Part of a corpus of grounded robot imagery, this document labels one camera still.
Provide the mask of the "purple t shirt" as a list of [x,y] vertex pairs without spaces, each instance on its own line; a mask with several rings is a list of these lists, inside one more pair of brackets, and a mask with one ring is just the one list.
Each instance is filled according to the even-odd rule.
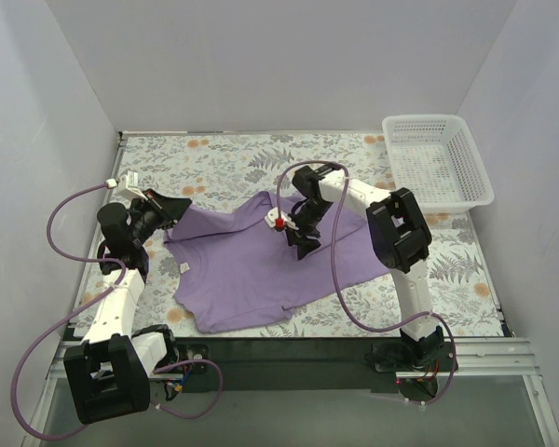
[[[261,191],[232,213],[191,206],[164,237],[181,269],[175,300],[202,333],[231,332],[278,323],[294,310],[334,293],[330,244],[336,208],[318,225],[320,247],[303,260],[286,237],[265,222],[276,206],[290,209],[299,195]],[[372,249],[367,222],[342,209],[336,232],[339,286],[385,276]]]

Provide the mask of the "white plastic laundry basket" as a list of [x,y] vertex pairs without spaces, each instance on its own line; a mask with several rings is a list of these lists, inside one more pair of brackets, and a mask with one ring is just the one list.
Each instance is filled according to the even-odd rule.
[[382,122],[393,181],[425,213],[463,213],[495,194],[466,121],[457,115],[393,115]]

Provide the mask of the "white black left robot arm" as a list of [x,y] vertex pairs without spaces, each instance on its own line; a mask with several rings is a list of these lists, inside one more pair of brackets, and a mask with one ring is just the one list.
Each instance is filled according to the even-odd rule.
[[97,213],[103,242],[98,248],[103,282],[110,292],[99,302],[80,345],[66,350],[64,369],[79,421],[84,425],[138,413],[150,403],[149,376],[172,371],[180,359],[165,324],[132,329],[149,272],[145,242],[159,229],[175,226],[189,198],[171,198],[152,189]]

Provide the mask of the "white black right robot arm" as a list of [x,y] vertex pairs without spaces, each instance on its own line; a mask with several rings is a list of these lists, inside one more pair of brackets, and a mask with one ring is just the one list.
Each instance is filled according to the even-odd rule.
[[[424,370],[437,362],[444,344],[443,324],[432,312],[427,280],[427,260],[432,235],[414,194],[400,188],[388,191],[351,179],[348,169],[318,160],[292,165],[292,185],[303,196],[284,221],[277,212],[275,229],[286,234],[288,244],[304,259],[320,247],[318,223],[333,204],[337,205],[332,226],[330,266],[337,298],[356,326],[374,333],[400,331],[404,363]],[[342,209],[348,209],[368,224],[372,249],[395,284],[402,320],[387,328],[372,328],[350,312],[341,292],[336,268],[336,232]]]

